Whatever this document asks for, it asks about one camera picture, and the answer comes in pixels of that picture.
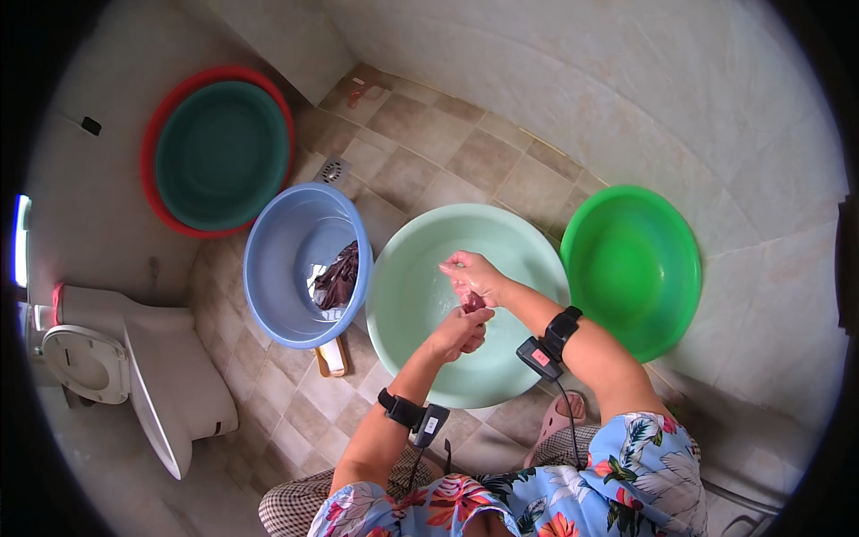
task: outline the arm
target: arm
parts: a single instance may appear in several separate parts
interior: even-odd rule
[[[454,291],[473,291],[491,307],[501,306],[542,338],[559,304],[530,287],[506,278],[479,253],[457,252],[439,268],[451,277]],[[604,328],[586,317],[564,347],[570,373],[594,390],[602,423],[627,412],[670,416],[650,384],[642,365]]]
[[[411,355],[387,391],[422,406],[442,365],[483,344],[483,324],[493,315],[486,308],[470,314],[455,308]],[[409,430],[386,418],[385,409],[376,402],[337,463],[331,494],[359,481],[371,481],[386,489],[387,478],[408,439]]]

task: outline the red label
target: red label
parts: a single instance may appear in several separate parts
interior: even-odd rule
[[[535,350],[531,354],[531,358],[533,358],[534,360],[537,360],[537,362],[540,365],[542,365],[543,367],[545,367],[549,363],[549,357],[546,356],[545,353],[543,351],[541,351],[540,349]]]

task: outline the checkered pants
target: checkered pants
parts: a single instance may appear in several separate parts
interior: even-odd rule
[[[588,448],[599,424],[589,424],[576,427],[576,446],[579,452],[580,467],[588,461]],[[406,445],[399,456],[397,464],[391,471],[387,482],[387,493],[397,501],[403,499],[408,492],[411,468],[417,459],[417,452],[411,445]],[[537,446],[533,464],[542,466],[574,466],[572,444],[570,444],[570,429],[563,429],[546,438]],[[303,537],[308,534],[310,524],[317,511],[328,499],[334,469],[325,470],[306,478],[295,479],[283,483],[268,491],[259,504],[259,519],[268,533],[274,537]],[[415,474],[416,487],[426,486],[435,480],[432,470],[423,460],[418,463]]]

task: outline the floral shirt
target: floral shirt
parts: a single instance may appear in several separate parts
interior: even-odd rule
[[[634,412],[600,429],[584,470],[454,473],[412,491],[401,503],[374,483],[355,483],[326,500],[308,535],[459,537],[485,510],[495,511],[517,537],[705,535],[707,525],[691,438],[671,418]]]

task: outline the woman's left hand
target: woman's left hand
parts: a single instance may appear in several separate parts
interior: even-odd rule
[[[488,308],[467,314],[458,306],[427,338],[425,345],[444,362],[453,362],[463,352],[475,352],[483,344],[486,336],[485,322],[494,316],[495,312]]]

